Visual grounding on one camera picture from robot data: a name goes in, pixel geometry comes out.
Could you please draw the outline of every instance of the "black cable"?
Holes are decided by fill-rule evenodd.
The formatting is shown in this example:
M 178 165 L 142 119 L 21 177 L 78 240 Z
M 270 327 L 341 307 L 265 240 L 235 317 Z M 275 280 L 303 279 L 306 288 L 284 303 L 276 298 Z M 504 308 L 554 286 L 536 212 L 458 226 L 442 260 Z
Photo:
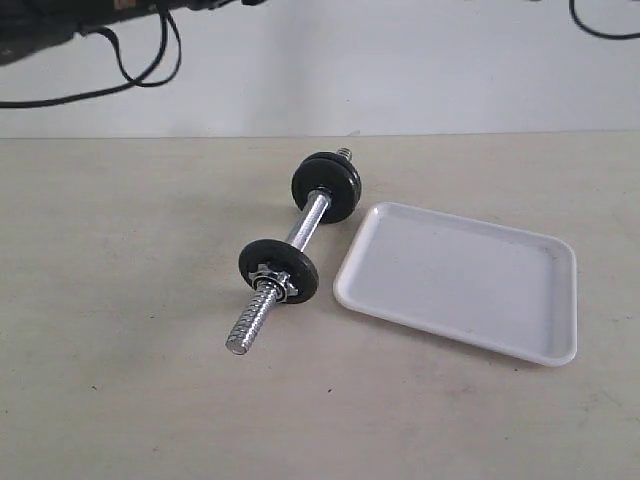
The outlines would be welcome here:
M 586 25 L 578 16 L 578 13 L 576 12 L 576 0 L 569 0 L 569 12 L 571 13 L 573 23 L 575 23 L 578 28 L 580 28 L 580 30 L 588 33 L 589 35 L 593 35 L 594 37 L 603 38 L 605 40 L 635 40 L 640 38 L 640 32 L 614 34 L 600 32 L 591 28 L 590 26 Z
M 44 108 L 44 107 L 53 107 L 57 105 L 65 105 L 68 103 L 79 102 L 81 100 L 89 100 L 92 98 L 104 97 L 106 95 L 112 95 L 114 93 L 124 92 L 133 87 L 154 87 L 164 85 L 173 78 L 178 73 L 180 66 L 182 64 L 182 42 L 180 38 L 180 34 L 178 32 L 177 25 L 171 16 L 171 13 L 168 9 L 162 7 L 158 9 L 158 16 L 160 18 L 160 28 L 161 28 L 161 38 L 160 38 L 160 47 L 158 49 L 158 53 L 156 57 L 153 59 L 151 64 L 137 77 L 131 77 L 125 70 L 124 65 L 122 64 L 122 55 L 120 51 L 120 42 L 118 41 L 118 37 L 113 33 L 112 30 L 108 28 L 99 28 L 97 30 L 89 32 L 97 33 L 99 35 L 104 36 L 114 48 L 116 58 L 118 60 L 118 65 L 120 67 L 120 71 L 123 76 L 127 80 L 126 83 L 121 85 L 117 85 L 115 87 L 104 88 L 100 90 L 94 90 L 90 92 L 78 93 L 74 95 L 67 95 L 64 97 L 50 98 L 46 100 L 28 100 L 28 101 L 0 101 L 0 109 L 29 109 L 29 108 Z M 168 43 L 168 26 L 169 25 L 176 37 L 176 41 L 178 43 L 178 59 L 176 61 L 176 65 L 174 67 L 173 72 L 164 80 L 159 82 L 144 82 L 155 70 L 158 68 L 162 60 L 164 59 L 165 53 L 167 51 L 167 43 Z

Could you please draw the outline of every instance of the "black device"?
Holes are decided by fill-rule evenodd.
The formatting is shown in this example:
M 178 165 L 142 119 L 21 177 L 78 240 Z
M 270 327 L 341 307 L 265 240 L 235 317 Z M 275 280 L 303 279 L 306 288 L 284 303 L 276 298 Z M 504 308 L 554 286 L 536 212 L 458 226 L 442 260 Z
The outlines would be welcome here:
M 105 25 L 167 10 L 214 10 L 236 0 L 0 0 L 0 65 Z M 266 0 L 242 0 L 259 5 Z

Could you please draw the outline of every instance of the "table surface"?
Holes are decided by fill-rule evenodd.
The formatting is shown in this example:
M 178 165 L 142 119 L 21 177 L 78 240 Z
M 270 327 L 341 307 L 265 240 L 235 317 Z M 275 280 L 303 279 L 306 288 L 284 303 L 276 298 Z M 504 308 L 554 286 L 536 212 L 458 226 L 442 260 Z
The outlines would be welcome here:
M 321 286 L 251 352 L 237 255 L 345 143 L 361 204 L 308 247 Z M 640 135 L 0 142 L 0 465 L 13 479 L 640 478 Z M 537 367 L 346 311 L 366 209 L 558 236 L 579 348 Z

